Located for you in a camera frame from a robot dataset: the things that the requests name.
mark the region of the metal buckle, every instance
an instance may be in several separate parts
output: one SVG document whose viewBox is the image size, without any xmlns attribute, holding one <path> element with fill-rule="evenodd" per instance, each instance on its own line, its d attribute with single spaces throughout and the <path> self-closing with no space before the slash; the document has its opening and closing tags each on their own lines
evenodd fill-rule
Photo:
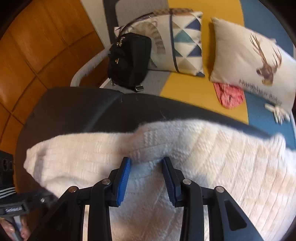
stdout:
<svg viewBox="0 0 296 241">
<path fill-rule="evenodd" d="M 136 85 L 135 86 L 135 90 L 138 92 L 138 91 L 143 91 L 144 90 L 144 87 L 142 85 Z"/>
<path fill-rule="evenodd" d="M 112 81 L 111 78 L 110 78 L 110 80 L 111 80 L 111 84 L 112 84 L 112 86 L 115 86 L 116 84 Z"/>
</svg>

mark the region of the deer print pillow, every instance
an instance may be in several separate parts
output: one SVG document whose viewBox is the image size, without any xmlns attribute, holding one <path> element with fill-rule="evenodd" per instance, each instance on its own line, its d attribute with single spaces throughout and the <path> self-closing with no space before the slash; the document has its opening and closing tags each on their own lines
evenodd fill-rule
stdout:
<svg viewBox="0 0 296 241">
<path fill-rule="evenodd" d="M 202 12 L 182 12 L 170 9 L 140 17 L 135 22 L 115 28 L 151 38 L 152 48 L 148 69 L 173 71 L 204 77 L 202 67 Z"/>
<path fill-rule="evenodd" d="M 238 86 L 290 112 L 296 61 L 273 40 L 240 25 L 212 18 L 216 59 L 210 80 Z"/>
</svg>

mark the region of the striped strap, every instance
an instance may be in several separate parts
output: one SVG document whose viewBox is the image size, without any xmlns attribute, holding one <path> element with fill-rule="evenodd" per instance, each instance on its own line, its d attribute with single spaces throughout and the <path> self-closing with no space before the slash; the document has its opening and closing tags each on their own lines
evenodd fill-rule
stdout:
<svg viewBox="0 0 296 241">
<path fill-rule="evenodd" d="M 15 187 L 6 188 L 0 191 L 0 199 L 15 194 Z"/>
</svg>

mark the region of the white knit sweater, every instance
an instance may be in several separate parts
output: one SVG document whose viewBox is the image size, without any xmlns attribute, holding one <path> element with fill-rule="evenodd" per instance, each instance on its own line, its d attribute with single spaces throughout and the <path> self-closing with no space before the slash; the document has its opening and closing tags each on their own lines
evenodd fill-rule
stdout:
<svg viewBox="0 0 296 241">
<path fill-rule="evenodd" d="M 182 208 L 168 200 L 160 159 L 200 186 L 221 185 L 265 241 L 278 241 L 296 216 L 296 153 L 281 135 L 260 140 L 200 120 L 157 122 L 134 133 L 57 136 L 27 151 L 25 169 L 58 197 L 69 186 L 84 188 L 108 177 L 122 158 L 132 159 L 125 199 L 110 209 L 119 240 L 179 240 Z M 208 216 L 205 210 L 205 240 Z"/>
</svg>

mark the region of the geometric triangle pillow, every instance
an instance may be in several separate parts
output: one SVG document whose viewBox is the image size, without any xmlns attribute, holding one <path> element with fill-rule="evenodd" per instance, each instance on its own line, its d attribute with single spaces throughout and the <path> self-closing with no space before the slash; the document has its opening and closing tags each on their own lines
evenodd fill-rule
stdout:
<svg viewBox="0 0 296 241">
<path fill-rule="evenodd" d="M 238 86 L 290 112 L 296 61 L 274 41 L 240 25 L 212 18 L 216 57 L 212 82 Z"/>
<path fill-rule="evenodd" d="M 140 17 L 121 34 L 135 33 L 152 42 L 148 69 L 204 77 L 202 67 L 202 12 Z M 124 28 L 116 28 L 115 34 Z"/>
</svg>

